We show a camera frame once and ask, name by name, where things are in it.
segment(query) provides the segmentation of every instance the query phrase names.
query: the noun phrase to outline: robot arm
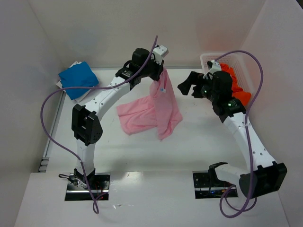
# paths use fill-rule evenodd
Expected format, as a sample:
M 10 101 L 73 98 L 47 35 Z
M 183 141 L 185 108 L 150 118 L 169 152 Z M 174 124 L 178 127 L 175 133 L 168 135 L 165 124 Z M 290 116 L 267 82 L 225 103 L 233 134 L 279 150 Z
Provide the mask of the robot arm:
M 247 197 L 250 186 L 250 154 L 246 135 L 246 127 L 250 132 L 253 156 L 253 192 L 252 198 L 277 191 L 287 173 L 284 163 L 277 164 L 267 152 L 259 137 L 255 133 L 248 119 L 244 125 L 246 109 L 239 99 L 232 97 L 232 79 L 229 73 L 221 71 L 220 64 L 209 61 L 209 71 L 204 75 L 191 72 L 189 77 L 178 85 L 183 95 L 187 95 L 192 85 L 195 98 L 207 98 L 213 104 L 214 112 L 221 122 L 229 129 L 238 143 L 245 158 L 247 169 L 242 170 L 226 162 L 210 166 L 208 173 L 216 185 L 219 181 L 227 181 L 238 188 L 239 197 Z
M 122 96 L 130 92 L 144 77 L 158 81 L 163 71 L 164 57 L 168 54 L 165 46 L 156 46 L 146 66 L 134 78 L 130 79 L 143 65 L 149 55 L 146 49 L 138 48 L 134 51 L 132 59 L 127 61 L 109 84 L 108 90 L 102 91 L 93 100 L 81 106 L 76 104 L 72 110 L 71 129 L 77 139 L 77 155 L 81 158 L 89 183 L 95 175 L 94 153 L 95 144 L 101 138 L 103 130 L 100 124 L 102 117 L 113 104 Z M 83 183 L 84 175 L 80 161 L 77 161 L 74 175 Z

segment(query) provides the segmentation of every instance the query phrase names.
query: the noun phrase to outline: folded blue towel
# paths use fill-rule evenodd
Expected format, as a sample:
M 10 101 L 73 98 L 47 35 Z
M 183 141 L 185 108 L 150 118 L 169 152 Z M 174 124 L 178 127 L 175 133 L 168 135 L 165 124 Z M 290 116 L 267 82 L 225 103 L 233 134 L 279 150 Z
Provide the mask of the folded blue towel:
M 86 62 L 60 72 L 59 77 L 61 78 L 62 87 L 94 87 L 99 83 L 96 75 Z M 87 91 L 88 89 L 68 89 L 66 93 L 73 100 Z

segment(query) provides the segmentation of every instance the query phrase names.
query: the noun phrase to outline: fabric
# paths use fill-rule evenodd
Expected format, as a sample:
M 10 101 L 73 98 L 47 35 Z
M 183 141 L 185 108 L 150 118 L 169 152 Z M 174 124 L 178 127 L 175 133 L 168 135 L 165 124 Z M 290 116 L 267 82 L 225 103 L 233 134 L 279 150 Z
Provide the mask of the fabric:
M 150 95 L 117 107 L 122 129 L 135 134 L 154 127 L 160 140 L 171 135 L 182 120 L 166 69 L 150 86 Z
M 243 105 L 247 105 L 250 101 L 251 93 L 245 92 L 241 87 L 238 86 L 233 68 L 223 63 L 220 63 L 220 66 L 222 71 L 228 72 L 232 77 L 232 96 L 239 99 Z
M 96 75 L 91 71 L 86 62 L 75 64 L 71 68 L 59 73 L 62 87 L 94 87 L 99 81 Z M 85 94 L 88 89 L 69 89 L 66 93 L 71 100 L 79 98 Z

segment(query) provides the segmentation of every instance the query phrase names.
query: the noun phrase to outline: table surface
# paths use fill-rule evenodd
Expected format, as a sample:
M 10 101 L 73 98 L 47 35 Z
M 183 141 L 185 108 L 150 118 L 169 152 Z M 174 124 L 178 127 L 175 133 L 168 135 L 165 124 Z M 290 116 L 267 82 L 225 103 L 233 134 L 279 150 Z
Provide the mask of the table surface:
M 277 192 L 254 209 L 225 218 L 220 199 L 195 199 L 192 171 L 112 172 L 109 200 L 64 201 L 67 180 L 58 173 L 31 174 L 15 227 L 287 227 Z M 229 198 L 239 208 L 243 201 Z M 227 214 L 234 211 L 223 203 Z
M 102 85 L 115 72 L 94 71 Z M 168 72 L 176 88 L 191 70 Z M 104 133 L 96 144 L 95 167 L 97 172 L 110 173 L 110 186 L 109 200 L 98 202 L 100 214 L 94 214 L 92 201 L 64 201 L 67 182 L 58 174 L 72 172 L 76 158 L 51 143 L 47 171 L 31 174 L 15 227 L 287 227 L 277 192 L 259 197 L 254 209 L 232 219 L 220 213 L 219 199 L 195 199 L 193 170 L 207 170 L 220 161 L 245 168 L 238 145 L 208 100 L 182 96 L 175 89 L 184 119 L 163 141 L 158 140 L 155 128 L 131 136 L 122 131 L 115 107 L 148 95 L 150 84 L 150 79 L 143 79 L 101 121 Z M 98 93 L 92 91 L 81 104 Z M 71 131 L 74 105 L 66 96 L 53 136 L 76 151 Z M 230 202 L 237 208 L 244 203 L 239 198 Z M 225 202 L 223 208 L 234 213 Z
M 207 99 L 183 96 L 177 85 L 192 70 L 168 70 L 174 87 L 179 110 L 183 116 L 172 135 L 160 141 L 157 129 L 127 135 L 121 128 L 116 107 L 149 94 L 152 80 L 142 79 L 131 92 L 123 96 L 109 109 L 101 120 L 103 135 L 96 143 L 94 163 L 97 172 L 159 171 L 159 170 L 208 170 L 209 165 L 225 161 L 233 166 L 246 168 L 244 157 L 232 134 L 221 123 Z M 95 70 L 101 86 L 107 86 L 116 70 Z M 80 103 L 93 99 L 100 90 L 94 90 Z M 76 152 L 76 139 L 71 130 L 71 111 L 75 101 L 65 96 L 60 119 L 53 137 L 59 143 Z M 72 172 L 76 158 L 51 143 L 47 172 Z

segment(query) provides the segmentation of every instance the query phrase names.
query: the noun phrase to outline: white basket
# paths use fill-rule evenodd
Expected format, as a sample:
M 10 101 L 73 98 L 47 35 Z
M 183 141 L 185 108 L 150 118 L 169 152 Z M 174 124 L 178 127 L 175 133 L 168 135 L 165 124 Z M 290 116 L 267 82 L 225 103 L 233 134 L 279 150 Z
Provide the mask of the white basket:
M 214 53 L 203 53 L 200 56 L 202 70 L 204 73 L 208 71 L 207 62 L 216 59 L 223 55 L 224 52 L 214 52 Z M 241 53 L 232 53 L 218 60 L 219 63 L 225 63 L 229 67 L 233 68 L 235 75 L 237 77 L 238 86 L 243 88 L 244 91 L 254 94 L 253 85 L 250 79 L 250 75 L 245 66 L 244 60 Z

